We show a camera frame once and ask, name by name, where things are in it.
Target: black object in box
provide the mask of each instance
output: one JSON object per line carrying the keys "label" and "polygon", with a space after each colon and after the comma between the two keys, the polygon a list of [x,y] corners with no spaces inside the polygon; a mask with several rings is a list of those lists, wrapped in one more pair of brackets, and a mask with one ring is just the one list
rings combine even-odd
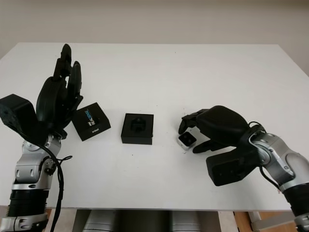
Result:
{"label": "black object in box", "polygon": [[77,110],[72,122],[82,141],[111,128],[108,118],[98,103]]}
{"label": "black object in box", "polygon": [[154,115],[126,114],[121,132],[123,144],[153,144]]}

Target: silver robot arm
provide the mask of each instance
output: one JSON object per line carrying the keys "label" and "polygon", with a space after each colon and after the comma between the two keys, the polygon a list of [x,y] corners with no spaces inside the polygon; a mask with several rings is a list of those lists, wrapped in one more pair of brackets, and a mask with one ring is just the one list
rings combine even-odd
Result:
{"label": "silver robot arm", "polygon": [[309,161],[274,134],[261,133],[250,143],[258,149],[262,166],[291,204],[298,231],[309,231]]}
{"label": "silver robot arm", "polygon": [[[61,140],[49,135],[45,147],[56,156]],[[46,199],[55,163],[46,151],[27,141],[22,144],[22,152],[15,168],[11,202],[6,217],[1,220],[0,232],[41,232],[48,221]]]}

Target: wooden floor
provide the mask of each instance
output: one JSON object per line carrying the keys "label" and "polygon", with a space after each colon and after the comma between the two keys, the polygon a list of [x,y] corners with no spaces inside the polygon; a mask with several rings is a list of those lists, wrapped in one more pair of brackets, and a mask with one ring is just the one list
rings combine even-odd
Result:
{"label": "wooden floor", "polygon": [[[261,219],[276,216],[281,212],[260,212]],[[250,218],[247,212],[235,212],[235,220],[239,228],[239,232],[251,232]],[[277,226],[263,232],[297,232],[295,229],[295,223],[289,223],[282,226]]]}

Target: table leg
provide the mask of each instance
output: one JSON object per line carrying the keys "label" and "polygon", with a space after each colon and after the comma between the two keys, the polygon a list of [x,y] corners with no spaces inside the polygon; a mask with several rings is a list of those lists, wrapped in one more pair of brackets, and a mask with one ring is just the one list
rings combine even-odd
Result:
{"label": "table leg", "polygon": [[261,219],[259,212],[248,212],[250,221],[251,221],[251,228],[253,231],[261,231],[265,229],[269,229],[272,227],[276,227],[279,225],[290,223],[294,220],[294,214],[289,212],[283,212],[280,215],[269,217],[267,219]]}

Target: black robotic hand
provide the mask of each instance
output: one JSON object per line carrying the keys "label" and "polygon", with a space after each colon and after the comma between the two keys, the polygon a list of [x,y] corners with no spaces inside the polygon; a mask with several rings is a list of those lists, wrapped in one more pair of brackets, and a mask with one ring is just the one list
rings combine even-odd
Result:
{"label": "black robotic hand", "polygon": [[196,146],[193,153],[235,147],[230,152],[207,158],[208,173],[215,185],[240,181],[259,165],[258,151],[249,139],[257,131],[264,131],[260,124],[250,127],[241,115],[217,105],[184,116],[178,133],[195,126],[210,140]]}

